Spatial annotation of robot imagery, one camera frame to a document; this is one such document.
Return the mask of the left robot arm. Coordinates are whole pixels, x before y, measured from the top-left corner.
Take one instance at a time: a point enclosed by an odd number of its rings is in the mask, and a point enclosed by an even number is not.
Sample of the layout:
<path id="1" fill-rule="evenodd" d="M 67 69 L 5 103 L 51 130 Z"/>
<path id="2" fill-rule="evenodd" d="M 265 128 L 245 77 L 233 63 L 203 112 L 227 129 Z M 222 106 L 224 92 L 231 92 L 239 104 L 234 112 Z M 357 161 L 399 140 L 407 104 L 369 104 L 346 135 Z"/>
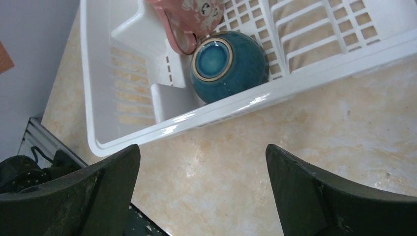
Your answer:
<path id="1" fill-rule="evenodd" d="M 12 156 L 0 163 L 0 192 L 19 193 L 81 169 L 68 154 L 57 150 L 51 159 L 37 146 L 32 146 L 34 158 Z"/>

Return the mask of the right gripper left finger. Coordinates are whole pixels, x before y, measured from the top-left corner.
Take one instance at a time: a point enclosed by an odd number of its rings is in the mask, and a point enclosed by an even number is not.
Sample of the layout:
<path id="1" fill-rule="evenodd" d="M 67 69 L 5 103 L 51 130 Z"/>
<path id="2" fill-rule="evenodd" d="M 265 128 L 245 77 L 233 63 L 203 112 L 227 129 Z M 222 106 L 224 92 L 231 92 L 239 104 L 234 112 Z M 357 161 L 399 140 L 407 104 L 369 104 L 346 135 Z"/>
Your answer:
<path id="1" fill-rule="evenodd" d="M 0 196 L 3 236 L 121 236 L 140 168 L 130 145 L 55 180 Z"/>

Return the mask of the dark bowl beige inside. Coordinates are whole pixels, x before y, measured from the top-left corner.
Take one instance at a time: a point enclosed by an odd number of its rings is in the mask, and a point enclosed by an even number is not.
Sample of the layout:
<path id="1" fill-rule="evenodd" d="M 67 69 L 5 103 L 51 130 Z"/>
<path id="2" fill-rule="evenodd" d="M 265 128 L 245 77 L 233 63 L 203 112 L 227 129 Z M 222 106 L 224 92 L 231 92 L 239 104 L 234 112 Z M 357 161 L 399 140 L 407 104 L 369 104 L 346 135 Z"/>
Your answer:
<path id="1" fill-rule="evenodd" d="M 223 31 L 198 46 L 190 76 L 196 94 L 210 104 L 266 83 L 269 61 L 252 37 Z"/>

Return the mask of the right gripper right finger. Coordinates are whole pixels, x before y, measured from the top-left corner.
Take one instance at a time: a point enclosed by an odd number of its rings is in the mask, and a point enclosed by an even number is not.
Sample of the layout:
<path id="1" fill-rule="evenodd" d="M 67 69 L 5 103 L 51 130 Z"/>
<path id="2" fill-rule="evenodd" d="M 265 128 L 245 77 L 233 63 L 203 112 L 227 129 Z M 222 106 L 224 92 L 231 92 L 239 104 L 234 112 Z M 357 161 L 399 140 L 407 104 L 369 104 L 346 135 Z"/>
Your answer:
<path id="1" fill-rule="evenodd" d="M 348 180 L 281 147 L 266 162 L 286 236 L 414 236 L 417 199 Z"/>

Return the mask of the pink mug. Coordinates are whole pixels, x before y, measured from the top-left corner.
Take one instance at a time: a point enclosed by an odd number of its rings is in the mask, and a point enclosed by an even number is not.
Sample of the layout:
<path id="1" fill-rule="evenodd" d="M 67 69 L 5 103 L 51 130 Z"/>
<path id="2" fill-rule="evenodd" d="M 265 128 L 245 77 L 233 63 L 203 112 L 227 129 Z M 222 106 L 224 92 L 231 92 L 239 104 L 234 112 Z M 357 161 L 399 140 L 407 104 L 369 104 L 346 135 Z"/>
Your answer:
<path id="1" fill-rule="evenodd" d="M 222 0 L 148 0 L 159 16 L 172 49 L 191 55 L 198 39 L 212 33 L 224 15 Z"/>

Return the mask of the white plastic dish rack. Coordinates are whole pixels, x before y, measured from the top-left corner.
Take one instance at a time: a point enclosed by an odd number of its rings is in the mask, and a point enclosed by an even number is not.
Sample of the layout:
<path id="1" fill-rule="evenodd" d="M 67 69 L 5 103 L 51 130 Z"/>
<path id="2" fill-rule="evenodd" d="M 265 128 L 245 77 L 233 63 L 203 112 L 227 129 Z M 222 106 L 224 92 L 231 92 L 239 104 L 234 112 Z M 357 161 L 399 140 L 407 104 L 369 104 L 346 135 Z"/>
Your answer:
<path id="1" fill-rule="evenodd" d="M 264 50 L 267 78 L 209 103 L 192 57 L 175 52 L 148 0 L 83 0 L 80 37 L 88 143 L 100 157 L 219 123 L 351 75 L 417 55 L 414 0 L 181 0 L 211 32 L 237 31 Z"/>

